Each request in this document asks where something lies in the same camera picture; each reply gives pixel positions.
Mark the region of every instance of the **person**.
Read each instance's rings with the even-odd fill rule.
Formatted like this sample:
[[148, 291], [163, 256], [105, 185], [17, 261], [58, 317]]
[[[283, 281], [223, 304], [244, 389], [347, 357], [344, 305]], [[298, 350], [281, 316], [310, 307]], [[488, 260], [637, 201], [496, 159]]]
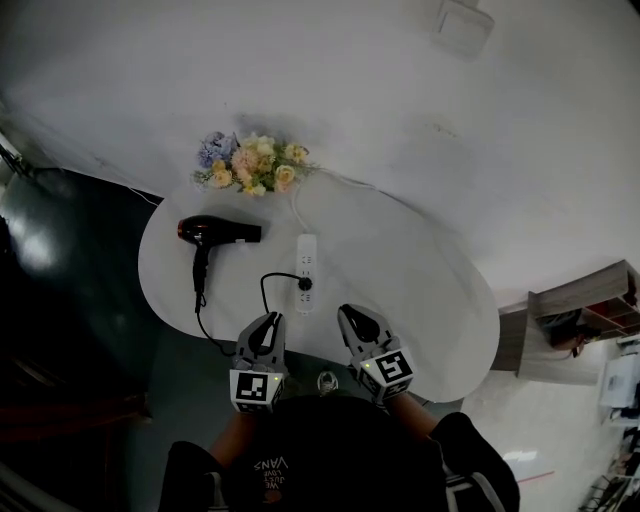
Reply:
[[509, 466], [462, 413], [438, 420], [408, 393], [373, 403], [335, 375], [270, 415], [234, 413], [206, 450], [175, 443], [160, 512], [519, 509]]

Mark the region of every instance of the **white power strip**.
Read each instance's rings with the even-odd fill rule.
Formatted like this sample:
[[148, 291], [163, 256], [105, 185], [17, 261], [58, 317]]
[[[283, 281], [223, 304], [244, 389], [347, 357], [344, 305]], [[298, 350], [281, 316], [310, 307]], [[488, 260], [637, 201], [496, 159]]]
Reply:
[[296, 256], [296, 275], [311, 279], [310, 290], [303, 291], [297, 284], [294, 285], [294, 298], [296, 310], [304, 316], [308, 315], [316, 305], [318, 295], [317, 266], [317, 240], [316, 235], [300, 235], [298, 237], [298, 254]]

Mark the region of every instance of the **white table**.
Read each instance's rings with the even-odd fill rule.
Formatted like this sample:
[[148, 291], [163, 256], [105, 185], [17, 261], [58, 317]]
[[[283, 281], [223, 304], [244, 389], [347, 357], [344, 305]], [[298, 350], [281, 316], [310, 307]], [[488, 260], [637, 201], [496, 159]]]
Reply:
[[[202, 320], [217, 339], [237, 340], [265, 313], [260, 277], [295, 272], [303, 230], [289, 195], [250, 198], [235, 190], [196, 191], [185, 184], [152, 215], [140, 243], [138, 272], [147, 301], [169, 325], [204, 337], [194, 314], [195, 247], [176, 234], [178, 221], [210, 214], [263, 226], [259, 244], [213, 249]], [[498, 310], [468, 259], [423, 217], [375, 190], [323, 173], [300, 190], [298, 211], [318, 238], [315, 310], [293, 306], [293, 280], [265, 281], [269, 308], [287, 320], [287, 349], [348, 364], [336, 319], [356, 303], [382, 313], [409, 346], [418, 373], [411, 390], [437, 402], [457, 400], [484, 379], [498, 347]]]

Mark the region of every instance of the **hair dryer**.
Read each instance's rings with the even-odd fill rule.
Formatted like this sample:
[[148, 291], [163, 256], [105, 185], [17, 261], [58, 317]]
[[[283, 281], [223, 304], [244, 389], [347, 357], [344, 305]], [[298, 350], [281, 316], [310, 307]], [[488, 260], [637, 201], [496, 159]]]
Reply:
[[178, 223], [178, 237], [196, 246], [193, 258], [193, 287], [196, 292], [196, 313], [206, 305], [204, 281], [212, 247], [238, 242], [259, 242], [262, 228], [251, 224], [240, 224], [212, 215], [195, 215]]

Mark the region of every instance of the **flower bouquet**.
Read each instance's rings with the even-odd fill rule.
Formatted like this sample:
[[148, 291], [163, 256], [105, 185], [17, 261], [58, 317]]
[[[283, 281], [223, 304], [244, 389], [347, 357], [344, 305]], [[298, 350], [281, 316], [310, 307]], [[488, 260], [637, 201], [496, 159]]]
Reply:
[[252, 133], [238, 142], [236, 135], [214, 132], [202, 141], [198, 163], [204, 171], [191, 174], [200, 188], [228, 188], [240, 185], [238, 192], [263, 196], [266, 192], [287, 192], [291, 185], [317, 166], [307, 162], [306, 148], [272, 137]]

